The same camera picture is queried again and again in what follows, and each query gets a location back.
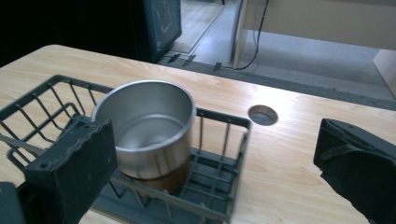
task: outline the floor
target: floor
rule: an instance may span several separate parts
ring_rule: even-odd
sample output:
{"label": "floor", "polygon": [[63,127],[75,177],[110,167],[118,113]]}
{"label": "floor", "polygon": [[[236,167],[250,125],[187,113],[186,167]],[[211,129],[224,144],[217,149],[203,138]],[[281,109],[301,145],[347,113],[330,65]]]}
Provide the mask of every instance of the floor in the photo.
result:
{"label": "floor", "polygon": [[[224,9],[195,49],[181,57],[196,55],[194,61],[198,63],[222,63],[223,66],[231,66],[233,28],[240,1],[226,0]],[[221,4],[220,0],[212,2]],[[240,67],[252,59],[256,38],[257,32],[249,32]],[[261,33],[258,55],[253,64],[244,71],[258,76],[395,101],[373,64],[378,51],[379,49]]]}

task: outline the black cable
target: black cable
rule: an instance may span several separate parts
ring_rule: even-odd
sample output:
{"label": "black cable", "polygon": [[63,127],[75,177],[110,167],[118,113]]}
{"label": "black cable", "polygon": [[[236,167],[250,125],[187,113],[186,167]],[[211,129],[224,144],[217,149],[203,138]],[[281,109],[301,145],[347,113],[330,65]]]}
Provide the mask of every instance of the black cable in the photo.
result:
{"label": "black cable", "polygon": [[269,0],[266,0],[265,2],[265,7],[264,7],[264,12],[262,13],[262,21],[260,22],[260,28],[259,28],[259,34],[257,35],[257,45],[256,45],[256,51],[254,53],[253,58],[251,59],[250,63],[248,63],[247,65],[240,67],[240,68],[234,68],[234,70],[243,70],[248,68],[256,59],[257,54],[259,53],[259,45],[260,45],[260,34],[262,33],[262,24],[264,23],[264,17],[265,17],[265,12],[267,11],[267,7],[268,7],[268,2]]}

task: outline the metal pot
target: metal pot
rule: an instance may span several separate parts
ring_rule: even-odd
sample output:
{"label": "metal pot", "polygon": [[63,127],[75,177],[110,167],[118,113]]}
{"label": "metal pot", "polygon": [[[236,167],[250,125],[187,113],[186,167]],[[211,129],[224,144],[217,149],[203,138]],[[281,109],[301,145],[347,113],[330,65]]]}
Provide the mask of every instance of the metal pot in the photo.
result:
{"label": "metal pot", "polygon": [[146,80],[108,93],[93,110],[92,120],[111,119],[120,171],[150,180],[171,174],[191,159],[195,113],[194,101],[183,88]]}

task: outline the brown pot bottom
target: brown pot bottom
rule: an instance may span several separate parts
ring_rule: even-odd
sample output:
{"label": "brown pot bottom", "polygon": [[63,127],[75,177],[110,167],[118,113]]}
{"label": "brown pot bottom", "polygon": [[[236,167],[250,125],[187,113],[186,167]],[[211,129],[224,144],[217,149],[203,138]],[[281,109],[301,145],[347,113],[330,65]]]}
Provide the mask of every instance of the brown pot bottom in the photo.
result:
{"label": "brown pot bottom", "polygon": [[186,160],[183,164],[181,164],[180,167],[178,167],[175,171],[173,171],[169,175],[156,179],[150,179],[150,180],[136,179],[126,174],[124,175],[127,178],[132,179],[136,183],[149,186],[154,189],[166,190],[169,193],[173,193],[183,186],[184,181],[186,180],[187,175],[189,174],[190,165],[191,165],[191,160]]}

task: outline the wire basket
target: wire basket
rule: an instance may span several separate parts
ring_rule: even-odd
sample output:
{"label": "wire basket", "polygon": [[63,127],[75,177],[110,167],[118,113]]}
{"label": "wire basket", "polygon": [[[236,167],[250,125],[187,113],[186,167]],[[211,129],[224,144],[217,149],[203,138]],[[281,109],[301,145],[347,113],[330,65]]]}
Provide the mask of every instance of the wire basket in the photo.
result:
{"label": "wire basket", "polygon": [[[96,102],[112,89],[54,76],[0,111],[0,140],[21,170],[66,133],[91,122]],[[197,109],[191,169],[175,193],[149,188],[116,170],[92,209],[126,222],[229,222],[248,147],[248,119]]]}

